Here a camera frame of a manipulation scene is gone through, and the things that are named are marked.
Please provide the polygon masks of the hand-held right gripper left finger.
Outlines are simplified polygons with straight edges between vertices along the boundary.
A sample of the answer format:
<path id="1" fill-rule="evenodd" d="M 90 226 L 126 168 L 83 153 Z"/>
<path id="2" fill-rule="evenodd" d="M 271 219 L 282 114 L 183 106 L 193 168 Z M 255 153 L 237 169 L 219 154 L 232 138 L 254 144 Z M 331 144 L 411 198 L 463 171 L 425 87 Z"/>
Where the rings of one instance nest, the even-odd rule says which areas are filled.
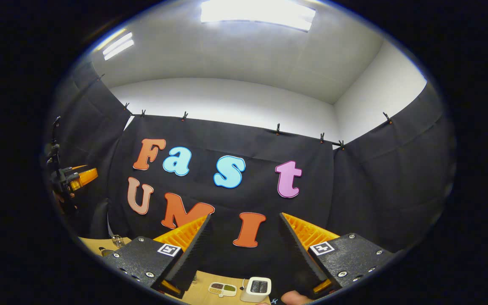
<path id="1" fill-rule="evenodd" d="M 211 235 L 211 216 L 200 217 L 157 238 L 137 237 L 103 257 L 134 282 L 181 299 L 190 288 Z"/>

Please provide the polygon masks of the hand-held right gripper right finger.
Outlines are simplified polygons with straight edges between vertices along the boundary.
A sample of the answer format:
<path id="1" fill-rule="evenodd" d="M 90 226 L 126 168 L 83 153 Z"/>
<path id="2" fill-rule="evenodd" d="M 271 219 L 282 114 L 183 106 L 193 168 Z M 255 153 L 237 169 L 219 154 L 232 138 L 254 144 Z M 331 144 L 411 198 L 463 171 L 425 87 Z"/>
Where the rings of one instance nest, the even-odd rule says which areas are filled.
<path id="1" fill-rule="evenodd" d="M 339 236 L 287 213 L 279 217 L 295 289 L 310 299 L 353 286 L 379 272 L 395 257 L 356 233 Z"/>

